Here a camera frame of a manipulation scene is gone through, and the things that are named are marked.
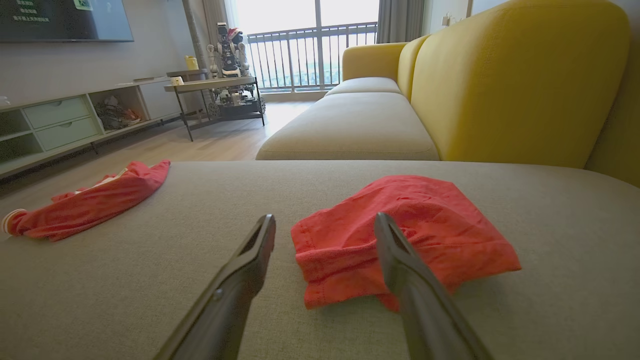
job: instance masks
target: wheeled robot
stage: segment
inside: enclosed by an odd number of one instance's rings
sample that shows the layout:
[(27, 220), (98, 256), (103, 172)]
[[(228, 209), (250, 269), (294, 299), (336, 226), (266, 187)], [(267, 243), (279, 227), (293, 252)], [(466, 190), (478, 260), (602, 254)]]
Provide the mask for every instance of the wheeled robot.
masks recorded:
[[(214, 79), (239, 78), (252, 76), (246, 59), (246, 48), (242, 43), (242, 31), (237, 28), (227, 30), (226, 22), (218, 23), (218, 43), (207, 45), (211, 60), (211, 74)], [(208, 105), (210, 115), (235, 117), (249, 113), (264, 114), (264, 100), (254, 97), (253, 85), (229, 86), (212, 91), (212, 100)]]

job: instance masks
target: floor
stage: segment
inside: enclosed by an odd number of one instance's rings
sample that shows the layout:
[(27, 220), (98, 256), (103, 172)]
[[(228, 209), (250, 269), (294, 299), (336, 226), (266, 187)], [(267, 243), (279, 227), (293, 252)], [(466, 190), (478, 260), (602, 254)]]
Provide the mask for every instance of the floor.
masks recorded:
[[(0, 183), (0, 217), (15, 209), (46, 206), (51, 197), (118, 173), (131, 161), (153, 165), (171, 161), (254, 160), (262, 143), (305, 111), (313, 102), (269, 102), (263, 127), (260, 119), (237, 120), (194, 130), (189, 141), (182, 122), (144, 129), (93, 151), (73, 154), (34, 172)], [(8, 237), (0, 233), (0, 240)]]

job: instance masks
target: metal railing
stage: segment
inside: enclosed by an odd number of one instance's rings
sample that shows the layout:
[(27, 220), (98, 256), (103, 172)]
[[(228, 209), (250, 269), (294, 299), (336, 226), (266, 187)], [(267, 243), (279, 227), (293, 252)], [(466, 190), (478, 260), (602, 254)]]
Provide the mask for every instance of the metal railing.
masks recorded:
[(325, 90), (340, 83), (344, 50), (377, 35), (377, 22), (250, 34), (247, 57), (264, 90)]

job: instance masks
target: crumpled red fabric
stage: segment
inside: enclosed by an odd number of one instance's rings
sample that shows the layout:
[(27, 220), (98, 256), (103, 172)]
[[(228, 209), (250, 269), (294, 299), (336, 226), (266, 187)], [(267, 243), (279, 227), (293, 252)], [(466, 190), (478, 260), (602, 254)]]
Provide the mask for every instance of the crumpled red fabric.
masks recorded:
[(105, 222), (141, 203), (166, 179), (171, 161), (153, 167), (138, 161), (121, 175), (105, 176), (92, 188), (54, 196), (52, 204), (35, 211), (17, 209), (3, 219), (3, 231), (14, 236), (58, 241)]
[(392, 311), (374, 235), (378, 212), (390, 215), (419, 256), (453, 292), (465, 281), (520, 270), (509, 242), (452, 183), (422, 176), (387, 176), (291, 229), (296, 261), (313, 309), (377, 295)]

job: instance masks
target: television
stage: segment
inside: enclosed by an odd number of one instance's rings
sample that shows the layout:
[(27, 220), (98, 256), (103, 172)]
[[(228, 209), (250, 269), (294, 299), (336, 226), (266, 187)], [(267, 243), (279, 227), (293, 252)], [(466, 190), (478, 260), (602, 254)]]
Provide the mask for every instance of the television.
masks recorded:
[(122, 0), (0, 0), (0, 42), (131, 42)]

